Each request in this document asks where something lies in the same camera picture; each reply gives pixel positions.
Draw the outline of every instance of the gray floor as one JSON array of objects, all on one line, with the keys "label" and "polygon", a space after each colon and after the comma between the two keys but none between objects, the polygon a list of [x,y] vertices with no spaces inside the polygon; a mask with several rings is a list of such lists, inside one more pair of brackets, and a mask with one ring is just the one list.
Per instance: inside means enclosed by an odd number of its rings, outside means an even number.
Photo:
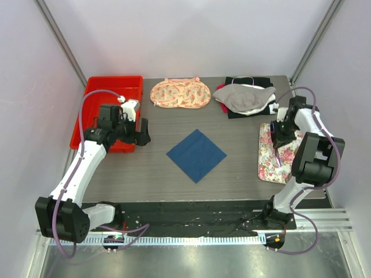
[{"label": "gray floor", "polygon": [[[286,76],[270,76],[277,97],[290,89]],[[141,114],[149,120],[152,142],[134,153],[109,153],[97,168],[84,195],[84,202],[136,202],[179,200],[269,199],[282,184],[257,176],[259,126],[274,115],[228,119],[212,99],[201,109],[154,107],[150,91],[163,79],[145,79]],[[225,78],[201,78],[211,92]],[[287,106],[290,96],[280,105]],[[195,184],[166,153],[195,129],[208,136],[227,157]],[[322,198],[315,191],[309,198]]]},{"label": "gray floor", "polygon": [[[304,250],[313,233],[288,233],[283,250]],[[71,263],[86,261],[100,246],[78,246]],[[48,247],[43,278],[350,278],[337,233],[320,233],[318,245],[297,256],[266,251],[261,245],[130,247],[117,254],[100,254],[72,266],[61,260],[56,246]]]}]

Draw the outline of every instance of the red container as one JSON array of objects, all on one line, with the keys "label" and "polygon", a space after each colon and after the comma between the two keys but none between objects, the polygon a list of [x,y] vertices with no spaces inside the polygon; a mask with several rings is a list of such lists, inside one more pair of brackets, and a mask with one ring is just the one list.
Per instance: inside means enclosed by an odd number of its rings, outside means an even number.
[{"label": "red container", "polygon": [[[86,85],[85,94],[94,90],[105,89],[114,91],[127,100],[133,98],[141,103],[143,94],[143,77],[142,76],[97,76],[90,77]],[[85,100],[82,108],[82,128],[85,130],[93,126],[94,118],[98,117],[99,106],[101,104],[120,104],[117,98],[109,93],[96,93]],[[140,119],[140,109],[137,111],[137,123]],[[70,147],[78,149],[80,144],[79,123],[76,120],[75,129],[72,134]],[[110,152],[133,152],[134,144],[125,144],[117,141],[111,148]]]}]

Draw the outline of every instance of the gray wooden table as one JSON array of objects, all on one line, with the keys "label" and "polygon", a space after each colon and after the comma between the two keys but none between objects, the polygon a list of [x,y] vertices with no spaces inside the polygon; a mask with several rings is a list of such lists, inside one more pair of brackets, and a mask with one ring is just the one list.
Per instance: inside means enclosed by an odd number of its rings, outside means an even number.
[{"label": "gray wooden table", "polygon": [[[286,76],[269,76],[277,97],[290,89]],[[151,143],[134,153],[109,153],[101,162],[86,190],[84,202],[159,202],[181,200],[259,200],[277,194],[282,184],[262,181],[257,176],[259,127],[275,115],[228,119],[212,99],[201,109],[165,109],[150,100],[153,86],[163,79],[145,79],[142,117],[149,120]],[[213,93],[225,78],[201,78]],[[280,105],[287,106],[285,97]],[[166,153],[199,129],[227,157],[195,184]],[[325,197],[322,191],[309,198]]]}]

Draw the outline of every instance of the black garment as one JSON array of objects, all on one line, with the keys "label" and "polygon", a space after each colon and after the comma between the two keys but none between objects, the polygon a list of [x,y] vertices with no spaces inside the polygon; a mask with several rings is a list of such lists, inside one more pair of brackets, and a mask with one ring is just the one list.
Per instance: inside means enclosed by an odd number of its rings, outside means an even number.
[{"label": "black garment", "polygon": [[[226,77],[225,84],[229,85],[232,84],[232,80],[234,77]],[[253,77],[254,78],[254,85],[260,86],[263,88],[273,87],[271,83],[271,79],[268,77]],[[251,77],[243,77],[243,78],[234,78],[233,84],[247,84],[252,85],[253,79]]]},{"label": "black garment", "polygon": [[240,118],[247,118],[247,117],[252,117],[252,116],[257,116],[257,115],[273,115],[273,114],[271,114],[271,110],[269,108],[269,105],[275,104],[275,103],[276,103],[275,101],[271,101],[270,103],[268,103],[267,107],[265,107],[263,110],[261,110],[260,112],[258,112],[256,114],[252,114],[252,115],[243,115],[243,114],[240,114],[240,113],[235,113],[227,107],[228,118],[229,119],[240,119]]}]

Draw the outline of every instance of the blue cloth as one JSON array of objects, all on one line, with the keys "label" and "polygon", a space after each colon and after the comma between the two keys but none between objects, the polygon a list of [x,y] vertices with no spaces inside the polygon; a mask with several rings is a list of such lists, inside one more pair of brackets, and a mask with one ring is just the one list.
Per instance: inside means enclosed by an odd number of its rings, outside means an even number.
[{"label": "blue cloth", "polygon": [[195,183],[227,156],[198,129],[172,148],[167,155]]}]

